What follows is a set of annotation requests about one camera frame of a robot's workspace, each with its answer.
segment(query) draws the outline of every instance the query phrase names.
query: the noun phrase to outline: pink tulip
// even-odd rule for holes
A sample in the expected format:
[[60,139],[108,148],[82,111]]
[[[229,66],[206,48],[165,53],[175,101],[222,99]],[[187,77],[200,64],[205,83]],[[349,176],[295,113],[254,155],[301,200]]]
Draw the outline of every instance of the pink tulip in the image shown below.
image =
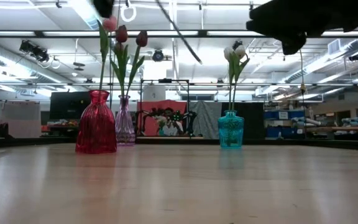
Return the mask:
[[109,19],[104,20],[103,28],[108,32],[114,32],[117,29],[117,18],[111,16]]

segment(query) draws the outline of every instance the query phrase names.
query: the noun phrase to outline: vase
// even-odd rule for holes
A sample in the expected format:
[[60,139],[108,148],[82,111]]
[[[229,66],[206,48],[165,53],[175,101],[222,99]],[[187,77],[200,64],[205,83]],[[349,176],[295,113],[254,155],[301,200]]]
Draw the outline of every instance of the vase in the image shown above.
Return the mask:
[[244,118],[236,116],[237,111],[227,110],[218,119],[219,141],[222,149],[241,149],[244,134]]
[[91,90],[91,104],[84,110],[75,151],[85,154],[100,154],[117,151],[114,116],[107,107],[109,92]]
[[119,111],[116,116],[117,144],[133,146],[135,144],[135,129],[132,116],[128,109],[130,96],[119,96]]

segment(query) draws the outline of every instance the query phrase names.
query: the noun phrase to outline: cable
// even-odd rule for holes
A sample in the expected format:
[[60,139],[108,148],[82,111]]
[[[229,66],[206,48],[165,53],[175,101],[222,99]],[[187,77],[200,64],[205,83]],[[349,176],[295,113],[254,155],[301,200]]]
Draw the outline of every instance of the cable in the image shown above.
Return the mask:
[[305,87],[305,80],[303,78],[303,55],[302,55],[302,50],[299,49],[299,53],[301,54],[301,73],[302,73],[302,84],[301,84],[301,93],[302,93],[302,105],[303,105],[303,116],[305,117],[304,123],[303,123],[303,129],[305,131],[305,139],[306,139],[306,135],[307,135],[307,125],[306,125],[306,105],[305,105],[305,91],[306,91],[306,87]]
[[171,18],[169,17],[169,14],[166,12],[166,10],[164,9],[164,7],[162,6],[160,0],[155,0],[155,2],[158,4],[158,6],[160,7],[162,13],[164,14],[165,18],[168,19],[168,21],[172,24],[173,28],[178,32],[178,35],[181,39],[181,41],[183,41],[183,43],[186,45],[187,49],[190,51],[190,53],[192,54],[192,56],[197,60],[198,63],[200,63],[201,65],[203,64],[203,62],[201,61],[201,59],[197,56],[197,54],[194,52],[194,50],[191,48],[190,44],[187,42],[187,40],[185,39],[185,37],[181,34],[181,32],[179,31],[178,26],[171,20]]

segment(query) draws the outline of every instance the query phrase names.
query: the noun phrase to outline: tulip bud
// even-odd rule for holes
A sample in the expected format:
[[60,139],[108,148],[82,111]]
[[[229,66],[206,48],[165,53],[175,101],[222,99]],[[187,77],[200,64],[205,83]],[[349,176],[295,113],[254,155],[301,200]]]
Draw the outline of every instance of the tulip bud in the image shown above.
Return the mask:
[[122,52],[124,50],[124,46],[122,43],[117,42],[114,46],[114,52]]
[[146,47],[147,39],[147,31],[141,31],[136,37],[136,44],[140,47]]
[[231,47],[226,47],[223,50],[223,53],[224,53],[224,58],[226,58],[226,60],[229,61],[230,60],[230,54],[234,53],[234,50]]
[[113,32],[117,29],[117,18],[111,16],[110,19],[105,19],[103,21],[103,28],[108,32]]
[[242,59],[246,55],[246,48],[243,45],[240,45],[236,48],[235,53],[239,59]]
[[116,40],[120,43],[124,43],[128,39],[128,31],[125,25],[118,27],[116,31]]

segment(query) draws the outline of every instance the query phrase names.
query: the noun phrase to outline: wooden table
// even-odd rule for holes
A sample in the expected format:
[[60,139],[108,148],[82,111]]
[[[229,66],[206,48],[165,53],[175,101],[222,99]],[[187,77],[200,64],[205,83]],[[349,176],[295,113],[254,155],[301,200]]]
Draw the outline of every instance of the wooden table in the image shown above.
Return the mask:
[[358,151],[74,148],[0,149],[0,223],[358,223]]

